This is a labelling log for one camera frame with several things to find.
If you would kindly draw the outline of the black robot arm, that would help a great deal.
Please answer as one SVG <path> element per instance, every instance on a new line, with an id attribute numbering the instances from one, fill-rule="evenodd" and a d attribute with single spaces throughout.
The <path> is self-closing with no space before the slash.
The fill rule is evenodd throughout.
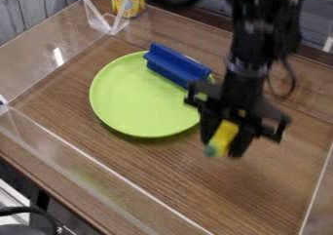
<path id="1" fill-rule="evenodd" d="M 185 8 L 199 0 L 156 0 Z M 188 90 L 185 103 L 200 115 L 200 139 L 208 157 L 244 156 L 252 141 L 279 142 L 291 117 L 268 101 L 276 61 L 287 62 L 299 47 L 303 0 L 229 0 L 233 7 L 233 41 L 221 83 L 208 81 L 211 70 L 160 44 L 153 44 L 148 67 Z"/>

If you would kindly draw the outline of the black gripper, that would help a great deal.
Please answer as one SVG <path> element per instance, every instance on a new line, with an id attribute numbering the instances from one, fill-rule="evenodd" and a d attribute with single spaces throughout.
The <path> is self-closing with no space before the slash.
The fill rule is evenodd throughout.
<path id="1" fill-rule="evenodd" d="M 221 85 L 205 80 L 189 83 L 185 103 L 200 113 L 200 139 L 208 144 L 220 123 L 227 120 L 240 127 L 229 156 L 241 158 L 257 137 L 280 142 L 291 117 L 268 101 L 259 84 L 228 83 Z"/>

